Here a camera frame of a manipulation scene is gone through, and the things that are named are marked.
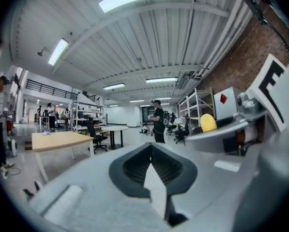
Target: brick wall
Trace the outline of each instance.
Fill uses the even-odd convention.
[[[281,33],[289,45],[289,29],[266,4],[260,4],[264,16]],[[211,87],[214,93],[228,87],[246,90],[253,82],[268,54],[273,54],[285,66],[289,56],[281,40],[267,26],[262,26],[252,17],[238,38],[216,68],[200,83],[198,89]]]

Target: yellow ball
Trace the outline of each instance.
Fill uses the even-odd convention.
[[[217,129],[216,122],[210,114],[204,114],[201,116],[200,126],[203,132]]]

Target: black cap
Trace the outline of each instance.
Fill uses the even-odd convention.
[[[2,80],[3,85],[9,84],[9,80],[8,80],[4,75],[2,75],[2,76],[0,77],[0,80]]]
[[[155,102],[157,102],[157,103],[158,103],[158,105],[160,105],[160,104],[161,104],[160,100],[154,100],[154,101],[152,101],[152,103],[155,103]]]

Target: sneaker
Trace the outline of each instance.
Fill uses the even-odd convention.
[[[8,172],[8,170],[3,166],[0,167],[0,171],[4,174],[6,174]]]
[[[7,174],[3,173],[3,172],[1,172],[1,174],[2,174],[2,178],[6,180],[7,179]]]
[[[3,166],[4,166],[5,168],[11,168],[11,167],[14,166],[14,163],[7,161]]]

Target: black railing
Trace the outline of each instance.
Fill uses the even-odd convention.
[[[91,95],[88,97],[92,102],[97,102],[100,101],[100,96],[99,95]]]
[[[27,89],[35,90],[41,93],[49,94],[49,95],[55,95],[59,97],[63,97],[66,99],[76,100],[77,94],[68,92],[59,88],[51,87],[49,85],[45,85],[42,83],[35,82],[33,80],[28,79]]]

